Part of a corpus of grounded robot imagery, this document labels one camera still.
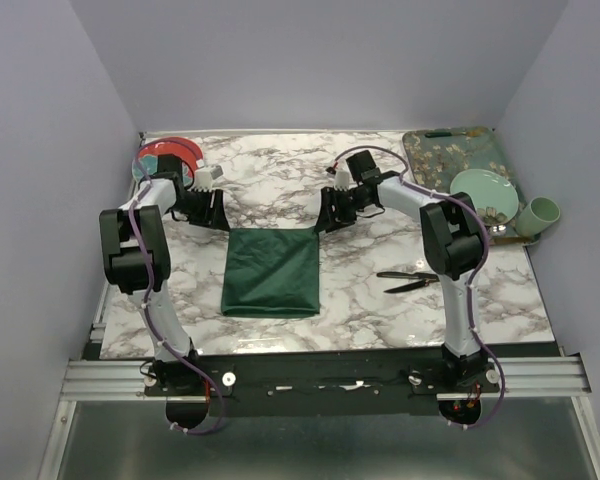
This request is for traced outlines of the dark green cloth napkin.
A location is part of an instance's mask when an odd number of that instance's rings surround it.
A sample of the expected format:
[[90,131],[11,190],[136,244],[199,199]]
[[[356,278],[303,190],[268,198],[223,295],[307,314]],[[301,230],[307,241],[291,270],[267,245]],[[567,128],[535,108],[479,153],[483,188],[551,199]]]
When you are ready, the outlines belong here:
[[319,236],[313,229],[230,231],[221,313],[299,319],[320,313]]

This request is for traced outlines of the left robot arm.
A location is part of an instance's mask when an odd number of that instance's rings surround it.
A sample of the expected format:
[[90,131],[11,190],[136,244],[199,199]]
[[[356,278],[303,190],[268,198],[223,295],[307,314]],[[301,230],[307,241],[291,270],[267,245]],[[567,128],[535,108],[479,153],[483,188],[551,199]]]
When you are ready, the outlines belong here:
[[220,166],[202,166],[192,171],[187,185],[184,160],[174,154],[156,157],[149,171],[136,158],[133,168],[140,175],[138,190],[123,205],[99,215],[104,273],[109,284],[119,288],[139,310],[154,346],[154,358],[167,373],[167,382],[181,395],[194,393],[202,380],[194,364],[193,341],[177,318],[168,290],[171,256],[163,217],[180,214],[197,227],[229,231],[224,211],[224,192],[214,187],[223,175]]

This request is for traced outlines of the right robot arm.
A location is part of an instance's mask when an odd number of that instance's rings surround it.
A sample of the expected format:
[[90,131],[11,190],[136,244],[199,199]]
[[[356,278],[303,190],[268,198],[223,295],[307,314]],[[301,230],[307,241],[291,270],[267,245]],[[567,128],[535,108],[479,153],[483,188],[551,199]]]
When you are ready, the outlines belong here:
[[395,210],[419,222],[429,268],[442,287],[445,336],[440,379],[460,392],[488,366],[489,353],[478,332],[474,283],[488,257],[488,234],[470,197],[445,195],[406,179],[405,172],[383,172],[368,148],[339,155],[327,172],[333,185],[320,192],[314,231],[330,233],[355,224],[367,207]]

